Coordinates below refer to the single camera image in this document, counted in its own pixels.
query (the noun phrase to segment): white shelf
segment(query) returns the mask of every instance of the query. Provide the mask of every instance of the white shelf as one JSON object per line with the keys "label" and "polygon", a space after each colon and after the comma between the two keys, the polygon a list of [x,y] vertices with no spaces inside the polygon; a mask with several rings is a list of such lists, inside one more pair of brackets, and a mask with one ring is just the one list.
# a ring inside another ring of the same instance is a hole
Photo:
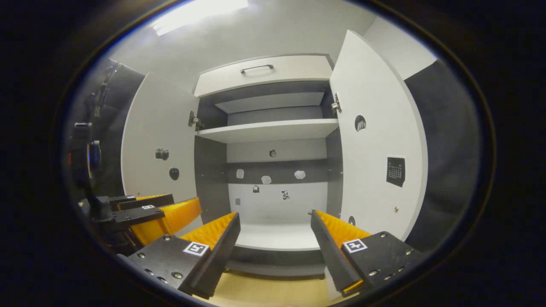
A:
{"label": "white shelf", "polygon": [[226,144],[320,139],[327,137],[338,126],[337,119],[270,121],[207,129],[199,131],[197,135]]}
{"label": "white shelf", "polygon": [[241,224],[235,243],[251,249],[274,251],[318,250],[311,225],[306,224]]}

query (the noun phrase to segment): metal handle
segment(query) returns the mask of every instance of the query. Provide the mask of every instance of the metal handle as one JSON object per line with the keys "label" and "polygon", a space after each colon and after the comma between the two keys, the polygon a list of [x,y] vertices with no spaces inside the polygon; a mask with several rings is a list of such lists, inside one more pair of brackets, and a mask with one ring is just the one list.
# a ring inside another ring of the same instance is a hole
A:
{"label": "metal handle", "polygon": [[266,65],[259,65],[259,66],[252,66],[252,67],[243,68],[243,69],[240,70],[240,72],[241,72],[241,74],[244,74],[245,70],[247,70],[247,69],[258,68],[258,67],[266,67],[266,66],[269,67],[270,69],[274,68],[273,65],[266,64]]}

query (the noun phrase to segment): drawer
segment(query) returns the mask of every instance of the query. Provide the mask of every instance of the drawer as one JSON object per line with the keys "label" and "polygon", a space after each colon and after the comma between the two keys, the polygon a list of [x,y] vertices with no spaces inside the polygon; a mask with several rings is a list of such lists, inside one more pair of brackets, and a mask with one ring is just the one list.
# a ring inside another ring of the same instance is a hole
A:
{"label": "drawer", "polygon": [[332,67],[326,55],[259,58],[202,73],[195,86],[194,95],[203,97],[234,88],[273,82],[328,81],[331,74]]}

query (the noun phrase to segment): open cabinet door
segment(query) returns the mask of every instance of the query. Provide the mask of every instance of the open cabinet door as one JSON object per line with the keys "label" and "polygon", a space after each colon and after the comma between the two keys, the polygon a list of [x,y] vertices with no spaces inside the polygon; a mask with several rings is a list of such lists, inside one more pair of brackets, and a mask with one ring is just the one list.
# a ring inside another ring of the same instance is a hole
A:
{"label": "open cabinet door", "polygon": [[[130,106],[121,142],[121,173],[125,194],[173,194],[180,202],[197,197],[193,148],[199,98],[148,73]],[[166,160],[156,149],[166,149]]]}
{"label": "open cabinet door", "polygon": [[388,231],[405,240],[419,215],[428,172],[415,101],[390,64],[352,31],[345,36],[330,87],[341,106],[340,218],[353,216],[356,226],[369,233]]}

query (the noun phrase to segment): black sticker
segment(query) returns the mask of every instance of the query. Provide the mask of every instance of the black sticker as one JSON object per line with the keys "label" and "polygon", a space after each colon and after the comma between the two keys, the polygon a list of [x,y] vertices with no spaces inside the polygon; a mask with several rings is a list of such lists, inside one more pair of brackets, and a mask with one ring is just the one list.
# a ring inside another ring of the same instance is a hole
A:
{"label": "black sticker", "polygon": [[360,132],[360,130],[366,129],[366,120],[362,115],[358,115],[356,119],[354,119],[354,129],[357,132]]}
{"label": "black sticker", "polygon": [[176,180],[180,176],[180,172],[178,171],[177,168],[173,167],[169,169],[169,176],[171,177],[171,179]]}
{"label": "black sticker", "polygon": [[387,157],[387,182],[402,187],[406,181],[406,160]]}
{"label": "black sticker", "polygon": [[169,150],[166,148],[156,148],[156,159],[166,161],[169,158]]}

